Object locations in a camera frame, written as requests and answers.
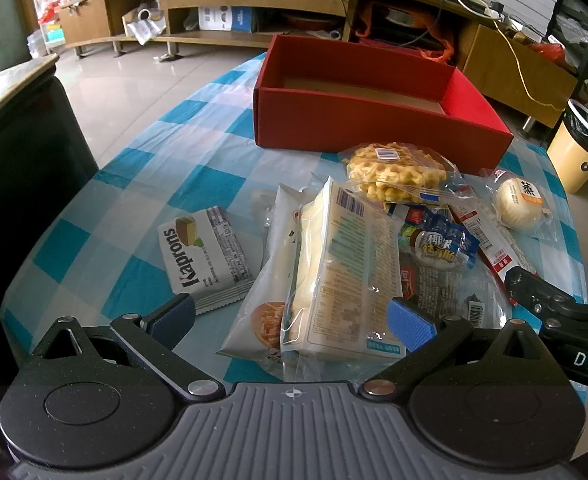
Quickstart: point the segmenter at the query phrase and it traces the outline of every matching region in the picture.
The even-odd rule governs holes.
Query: metal screw
[[[548,320],[546,320],[545,326],[548,328],[559,328],[561,326],[561,322],[551,317]]]
[[[363,389],[370,395],[391,395],[396,390],[396,385],[387,379],[374,379],[363,384]]]
[[[199,379],[192,381],[187,386],[187,391],[196,396],[207,396],[215,394],[218,391],[218,383],[210,379]]]

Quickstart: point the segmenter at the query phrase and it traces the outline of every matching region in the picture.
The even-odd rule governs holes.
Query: tiled floor
[[[91,151],[103,167],[149,124],[192,92],[250,59],[260,50],[214,46],[181,46],[181,60],[157,63],[163,44],[126,45],[128,53],[114,58],[110,45],[83,60],[65,52],[57,75],[64,85]],[[512,131],[524,117],[495,104]],[[588,183],[568,198],[578,232],[583,262],[588,258]],[[588,449],[588,427],[578,454]]]

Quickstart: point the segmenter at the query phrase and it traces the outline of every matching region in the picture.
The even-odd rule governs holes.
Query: blue and white tablecloth
[[[299,189],[312,173],[344,180],[336,154],[265,150],[253,140],[252,100],[264,54],[224,74],[161,117],[78,193],[43,234],[5,294],[0,317],[30,351],[60,316],[109,324],[169,300],[157,226],[209,206],[227,210],[256,275],[263,245],[251,216],[253,189]],[[540,184],[555,213],[557,242],[517,235],[549,282],[586,300],[574,222],[544,150],[515,139],[501,167]],[[175,352],[224,380],[270,378],[255,364],[215,354],[240,302],[197,317]]]

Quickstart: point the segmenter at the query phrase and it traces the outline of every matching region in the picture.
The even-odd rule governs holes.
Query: open cardboard box
[[[254,136],[265,148],[337,153],[410,142],[464,173],[494,168],[512,134],[460,70],[344,41],[277,35],[254,88]]]

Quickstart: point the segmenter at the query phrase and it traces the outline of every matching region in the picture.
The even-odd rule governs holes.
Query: trash can
[[[588,179],[588,109],[570,99],[548,156],[566,193],[576,193]]]

